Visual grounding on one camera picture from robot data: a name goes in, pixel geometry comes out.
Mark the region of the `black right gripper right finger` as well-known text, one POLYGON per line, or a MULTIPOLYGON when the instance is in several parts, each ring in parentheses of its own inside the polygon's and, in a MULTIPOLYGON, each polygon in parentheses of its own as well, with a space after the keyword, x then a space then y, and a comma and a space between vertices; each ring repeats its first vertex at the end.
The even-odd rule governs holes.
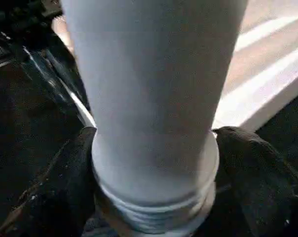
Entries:
POLYGON ((298 237, 298 172, 254 132, 223 126, 213 133, 252 235, 298 237))

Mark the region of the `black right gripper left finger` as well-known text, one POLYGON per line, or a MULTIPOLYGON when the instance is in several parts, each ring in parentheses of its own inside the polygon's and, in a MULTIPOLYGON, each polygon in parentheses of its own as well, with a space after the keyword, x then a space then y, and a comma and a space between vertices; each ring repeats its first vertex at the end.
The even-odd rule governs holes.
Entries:
POLYGON ((0 237, 79 237, 94 213, 91 145, 83 128, 55 155, 38 182, 25 190, 0 227, 0 237))

